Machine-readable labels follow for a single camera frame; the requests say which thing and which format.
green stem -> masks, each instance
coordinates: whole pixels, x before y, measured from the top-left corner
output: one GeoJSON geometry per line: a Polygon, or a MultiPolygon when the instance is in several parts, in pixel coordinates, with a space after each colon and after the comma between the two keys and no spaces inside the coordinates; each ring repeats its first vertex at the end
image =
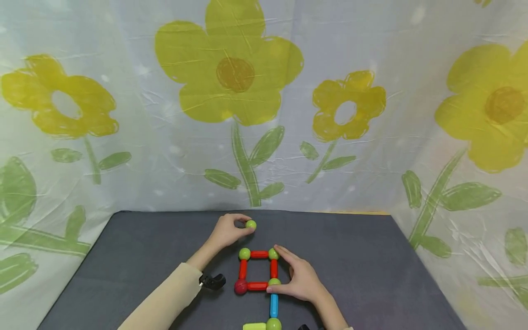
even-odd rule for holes
{"type": "Polygon", "coordinates": [[[479,285],[487,287],[519,287],[528,285],[528,275],[515,277],[477,277],[479,285]]]}
{"type": "Polygon", "coordinates": [[[0,245],[70,254],[77,257],[84,257],[91,247],[88,243],[67,240],[45,231],[15,225],[0,225],[0,245]]]}
{"type": "Polygon", "coordinates": [[[440,172],[440,175],[436,179],[436,182],[433,184],[431,191],[429,192],[429,195],[425,201],[425,205],[423,206],[422,211],[418,216],[418,220],[412,229],[411,236],[409,237],[409,243],[411,243],[413,249],[416,250],[418,246],[420,246],[422,237],[426,234],[427,229],[431,225],[432,218],[436,213],[436,208],[440,202],[442,192],[446,188],[446,185],[451,178],[455,167],[458,165],[462,155],[465,152],[465,149],[457,152],[454,157],[451,158],[451,160],[446,164],[446,166],[444,166],[442,172],[440,172]]]}
{"type": "Polygon", "coordinates": [[[306,183],[311,183],[317,177],[319,172],[321,172],[323,167],[326,165],[326,161],[330,158],[330,154],[334,150],[336,144],[337,144],[337,140],[332,141],[332,143],[330,144],[330,147],[328,147],[328,150],[326,151],[325,156],[323,157],[323,159],[321,159],[319,166],[317,166],[317,168],[312,173],[312,175],[308,178],[308,180],[306,180],[306,183]]]}
{"type": "Polygon", "coordinates": [[[90,159],[90,163],[92,164],[93,183],[101,184],[101,169],[99,168],[96,155],[95,153],[93,153],[92,145],[90,144],[90,141],[88,141],[88,138],[86,136],[83,137],[83,140],[84,146],[86,147],[86,151],[88,152],[88,158],[90,159]]]}
{"type": "Polygon", "coordinates": [[[231,146],[233,148],[234,159],[237,162],[238,170],[242,175],[246,189],[248,190],[249,203],[252,208],[261,205],[259,184],[253,167],[249,163],[244,143],[240,137],[238,123],[233,124],[231,132],[231,146]]]}

dark red ball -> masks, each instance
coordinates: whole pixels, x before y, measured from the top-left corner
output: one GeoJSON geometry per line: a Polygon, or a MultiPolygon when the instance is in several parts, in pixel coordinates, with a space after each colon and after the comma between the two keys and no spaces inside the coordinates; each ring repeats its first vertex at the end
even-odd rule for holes
{"type": "Polygon", "coordinates": [[[243,295],[248,291],[248,282],[244,279],[239,279],[234,284],[234,292],[237,295],[243,295]]]}

yellow flower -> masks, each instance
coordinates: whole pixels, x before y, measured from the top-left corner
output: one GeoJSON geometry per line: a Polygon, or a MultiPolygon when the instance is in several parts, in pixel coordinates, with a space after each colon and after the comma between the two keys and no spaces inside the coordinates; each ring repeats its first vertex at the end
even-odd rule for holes
{"type": "Polygon", "coordinates": [[[109,117],[116,109],[110,93],[98,82],[84,76],[67,76],[61,64],[47,54],[33,55],[26,67],[2,76],[2,95],[13,107],[28,109],[44,133],[57,138],[79,138],[90,133],[110,135],[119,129],[109,117]],[[79,106],[78,118],[62,114],[53,104],[55,91],[68,94],[79,106]]]}
{"type": "Polygon", "coordinates": [[[369,121],[385,110],[385,89],[371,87],[372,71],[356,71],[343,80],[325,80],[313,94],[315,114],[313,130],[323,142],[344,139],[359,139],[369,130],[369,121]],[[344,125],[335,122],[339,106],[347,101],[356,103],[356,114],[344,125]]]}
{"type": "Polygon", "coordinates": [[[453,64],[435,120],[455,139],[469,141],[468,157],[498,173],[517,165],[528,145],[528,42],[512,56],[498,44],[473,47],[453,64]]]}
{"type": "Polygon", "coordinates": [[[301,72],[298,47],[278,36],[263,37],[265,20],[258,0],[211,0],[205,31],[174,21],[156,33],[158,61],[172,80],[183,83],[180,105],[191,118],[242,125],[272,120],[280,91],[301,72]]]}

toy structure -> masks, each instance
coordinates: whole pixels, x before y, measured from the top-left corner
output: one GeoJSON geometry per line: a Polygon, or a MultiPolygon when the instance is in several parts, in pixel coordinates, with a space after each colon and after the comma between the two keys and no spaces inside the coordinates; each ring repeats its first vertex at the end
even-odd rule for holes
{"type": "MultiPolygon", "coordinates": [[[[246,227],[256,228],[255,221],[246,222],[246,227]]],[[[240,269],[238,280],[234,284],[234,291],[237,295],[243,295],[247,291],[266,291],[268,285],[280,284],[278,279],[278,259],[279,254],[271,248],[269,251],[251,251],[248,248],[240,250],[238,257],[240,259],[240,269]],[[270,280],[268,282],[247,282],[246,275],[248,271],[249,259],[269,259],[270,280]]],[[[269,319],[266,323],[246,323],[242,330],[282,330],[279,317],[279,296],[271,294],[269,306],[269,319]]]]}

beige sleeve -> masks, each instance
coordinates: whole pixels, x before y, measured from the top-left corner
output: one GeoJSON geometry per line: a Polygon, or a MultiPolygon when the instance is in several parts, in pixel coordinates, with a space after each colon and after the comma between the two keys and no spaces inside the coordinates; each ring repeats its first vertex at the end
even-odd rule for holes
{"type": "Polygon", "coordinates": [[[202,272],[181,263],[128,316],[118,330],[167,330],[174,319],[200,292],[202,272]]]}

